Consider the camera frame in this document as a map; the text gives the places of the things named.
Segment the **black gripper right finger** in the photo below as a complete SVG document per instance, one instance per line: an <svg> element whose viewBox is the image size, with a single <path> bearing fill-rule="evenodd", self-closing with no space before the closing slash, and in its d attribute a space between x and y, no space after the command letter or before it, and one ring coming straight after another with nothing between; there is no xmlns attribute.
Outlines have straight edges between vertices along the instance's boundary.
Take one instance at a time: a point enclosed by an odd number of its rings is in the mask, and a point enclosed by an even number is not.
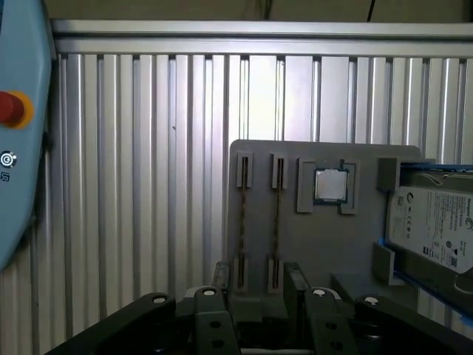
<svg viewBox="0 0 473 355"><path fill-rule="evenodd" d="M377 294L344 301L284 265L284 302L298 345L313 354L471 354L472 340Z"/></svg>

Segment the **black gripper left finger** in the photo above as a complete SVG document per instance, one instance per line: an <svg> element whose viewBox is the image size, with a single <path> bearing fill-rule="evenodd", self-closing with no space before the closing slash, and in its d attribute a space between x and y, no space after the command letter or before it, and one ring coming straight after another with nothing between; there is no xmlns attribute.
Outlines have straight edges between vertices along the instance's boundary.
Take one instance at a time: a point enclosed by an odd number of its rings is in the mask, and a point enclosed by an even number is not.
<svg viewBox="0 0 473 355"><path fill-rule="evenodd" d="M181 301L149 293L53 348L51 354L239 354L228 310L230 266Z"/></svg>

